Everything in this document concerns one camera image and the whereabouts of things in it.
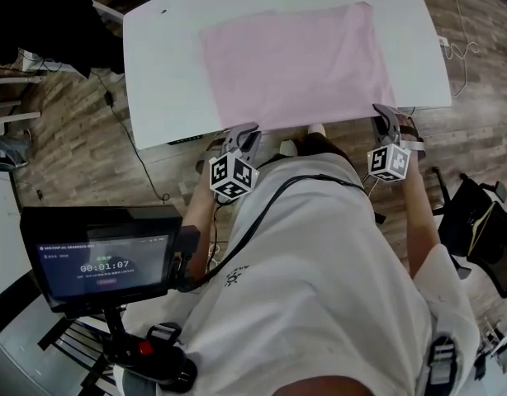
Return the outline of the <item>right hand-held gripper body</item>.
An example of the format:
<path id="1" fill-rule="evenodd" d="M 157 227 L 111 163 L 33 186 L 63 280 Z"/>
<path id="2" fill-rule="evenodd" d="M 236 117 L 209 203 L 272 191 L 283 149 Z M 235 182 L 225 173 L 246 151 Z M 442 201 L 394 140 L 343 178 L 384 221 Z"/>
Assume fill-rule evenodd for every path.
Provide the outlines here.
<path id="1" fill-rule="evenodd" d="M 377 146 L 367 153 L 367 172 L 384 182 L 406 178 L 411 150 L 404 140 L 377 139 Z"/>

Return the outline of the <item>person's right hand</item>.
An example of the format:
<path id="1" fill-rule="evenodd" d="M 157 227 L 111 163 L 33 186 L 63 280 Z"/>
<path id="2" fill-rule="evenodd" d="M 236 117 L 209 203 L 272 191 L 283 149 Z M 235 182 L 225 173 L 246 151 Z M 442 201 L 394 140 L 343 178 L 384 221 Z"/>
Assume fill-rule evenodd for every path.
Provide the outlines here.
<path id="1" fill-rule="evenodd" d="M 418 161 L 426 158 L 423 138 L 419 135 L 412 117 L 400 114 L 396 117 L 400 131 L 400 146 L 415 154 Z"/>

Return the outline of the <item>person's left hand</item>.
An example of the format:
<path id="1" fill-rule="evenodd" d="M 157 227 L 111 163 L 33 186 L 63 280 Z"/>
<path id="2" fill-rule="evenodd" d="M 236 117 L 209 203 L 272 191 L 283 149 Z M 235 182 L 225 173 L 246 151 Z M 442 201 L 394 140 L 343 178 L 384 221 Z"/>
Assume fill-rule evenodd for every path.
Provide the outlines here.
<path id="1" fill-rule="evenodd" d="M 222 146 L 225 142 L 225 138 L 213 139 L 207 146 L 206 150 L 201 153 L 197 160 L 195 169 L 196 172 L 201 175 L 203 173 L 204 166 L 209 163 L 212 158 L 218 158 L 222 152 Z"/>

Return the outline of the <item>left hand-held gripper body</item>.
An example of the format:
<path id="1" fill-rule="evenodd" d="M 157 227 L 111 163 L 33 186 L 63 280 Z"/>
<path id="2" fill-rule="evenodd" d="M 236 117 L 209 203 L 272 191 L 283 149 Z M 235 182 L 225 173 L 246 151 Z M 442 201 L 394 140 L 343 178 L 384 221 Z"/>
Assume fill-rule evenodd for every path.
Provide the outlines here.
<path id="1" fill-rule="evenodd" d="M 253 164 L 242 160 L 238 149 L 209 160 L 210 189 L 215 196 L 232 201 L 249 194 L 258 180 L 259 172 Z"/>

